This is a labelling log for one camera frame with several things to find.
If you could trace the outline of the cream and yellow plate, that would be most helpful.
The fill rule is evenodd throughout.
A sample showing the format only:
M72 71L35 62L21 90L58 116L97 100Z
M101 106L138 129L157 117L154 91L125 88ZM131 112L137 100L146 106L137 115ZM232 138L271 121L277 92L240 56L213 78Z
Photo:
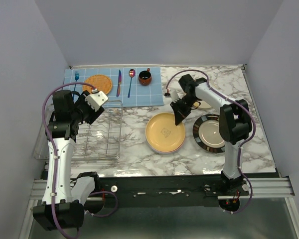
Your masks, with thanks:
M207 102L205 101L197 101L197 106L198 109L201 110L209 110L212 109L213 107L211 105L209 105Z

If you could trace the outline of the pink plate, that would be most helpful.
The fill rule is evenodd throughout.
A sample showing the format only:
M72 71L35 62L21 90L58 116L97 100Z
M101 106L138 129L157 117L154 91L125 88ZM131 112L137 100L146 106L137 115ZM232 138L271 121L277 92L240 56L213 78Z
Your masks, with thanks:
M165 148L163 150L158 150L158 149L155 149L154 147L152 147L150 144L148 144L148 146L150 147L151 150L153 150L154 152L158 153L158 154L172 154L174 152L177 152L179 149L182 148L182 146L184 145L184 142L183 141L179 147L168 147L168 148Z

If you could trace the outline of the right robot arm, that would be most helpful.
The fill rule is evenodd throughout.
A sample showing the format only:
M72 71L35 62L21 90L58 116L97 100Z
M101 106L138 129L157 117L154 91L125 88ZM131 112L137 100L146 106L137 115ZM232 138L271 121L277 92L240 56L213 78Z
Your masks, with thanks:
M181 76L178 81L184 97L171 93L170 106L174 112L175 125L179 125L193 109L196 101L203 100L219 113L219 133L225 141L225 163L221 171L220 191L231 195L242 184L242 146L250 141L256 132L256 123L249 112L246 100L234 100L211 87L209 77L193 79L191 75Z

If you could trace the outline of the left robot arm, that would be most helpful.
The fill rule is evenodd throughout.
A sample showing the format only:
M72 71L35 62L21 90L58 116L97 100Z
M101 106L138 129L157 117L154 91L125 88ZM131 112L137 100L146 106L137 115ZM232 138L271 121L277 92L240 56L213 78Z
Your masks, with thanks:
M96 89L83 91L73 100L73 92L60 90L52 94L54 112L44 123L49 148L49 168L42 204L33 209L34 219L46 231L80 228L84 204L100 193L96 173L85 173L71 186L71 160L80 123L92 124L104 111L106 94Z

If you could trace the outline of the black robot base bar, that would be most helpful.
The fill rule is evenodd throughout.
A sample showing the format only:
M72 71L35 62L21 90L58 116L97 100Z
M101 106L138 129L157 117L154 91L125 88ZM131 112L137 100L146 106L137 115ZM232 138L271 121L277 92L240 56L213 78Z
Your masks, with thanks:
M84 208L96 212L102 207L165 208L165 207L218 207L219 196L234 199L247 196L242 176L226 179L223 174L106 177L98 181L103 195L92 196Z

